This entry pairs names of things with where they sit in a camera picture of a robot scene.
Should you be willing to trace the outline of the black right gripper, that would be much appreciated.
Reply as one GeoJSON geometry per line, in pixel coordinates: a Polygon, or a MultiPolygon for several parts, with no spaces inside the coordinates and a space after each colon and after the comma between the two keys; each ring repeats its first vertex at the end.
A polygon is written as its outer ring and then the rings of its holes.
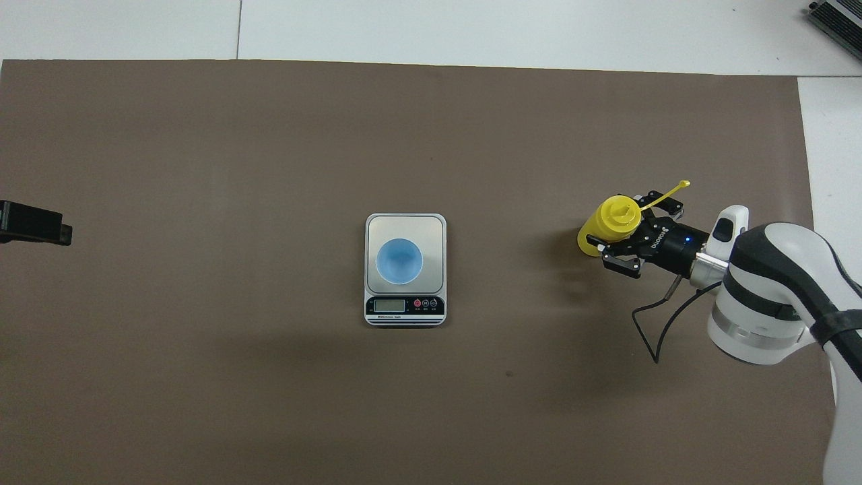
{"type": "Polygon", "coordinates": [[[632,242],[609,242],[594,234],[585,239],[597,249],[603,267],[640,279],[644,259],[670,273],[690,278],[696,255],[707,243],[708,233],[690,225],[677,223],[684,214],[684,203],[661,191],[633,196],[641,211],[641,224],[632,234],[632,242]]]}

